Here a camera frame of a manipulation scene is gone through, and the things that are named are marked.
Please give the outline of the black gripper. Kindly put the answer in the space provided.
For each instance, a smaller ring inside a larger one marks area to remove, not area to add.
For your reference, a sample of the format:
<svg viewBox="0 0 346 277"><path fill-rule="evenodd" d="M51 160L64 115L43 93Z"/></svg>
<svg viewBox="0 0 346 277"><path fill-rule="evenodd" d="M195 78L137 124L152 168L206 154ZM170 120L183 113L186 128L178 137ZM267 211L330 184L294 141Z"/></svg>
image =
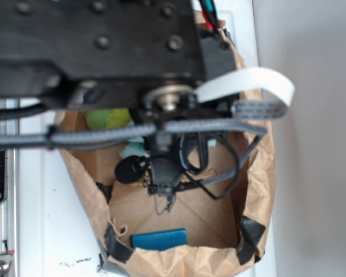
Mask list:
<svg viewBox="0 0 346 277"><path fill-rule="evenodd" d="M154 123L158 133L145 136L148 193L165 197L163 209L171 211L176 193L198 188L196 181L183 184L182 178L202 173L209 164L208 141L226 138L225 131L203 131L206 119L228 118L233 97L199 103L190 86L148 86L139 91L138 106L132 109L136 123Z"/></svg>

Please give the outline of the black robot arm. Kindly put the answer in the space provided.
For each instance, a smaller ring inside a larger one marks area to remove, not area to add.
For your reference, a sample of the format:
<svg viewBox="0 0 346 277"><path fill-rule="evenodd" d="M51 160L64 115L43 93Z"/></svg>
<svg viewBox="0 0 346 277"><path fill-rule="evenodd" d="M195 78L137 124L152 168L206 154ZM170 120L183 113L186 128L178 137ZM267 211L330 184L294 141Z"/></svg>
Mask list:
<svg viewBox="0 0 346 277"><path fill-rule="evenodd" d="M236 69L231 41L213 1L201 1L198 24L190 1L0 1L0 121L48 111L125 108L135 126L114 131L0 134L0 204L8 149L92 151L133 137L146 158L119 162L116 177L132 183L151 175L149 194L167 199L199 188L181 179L208 165L209 139L224 141L235 94L204 99L199 89Z"/></svg>

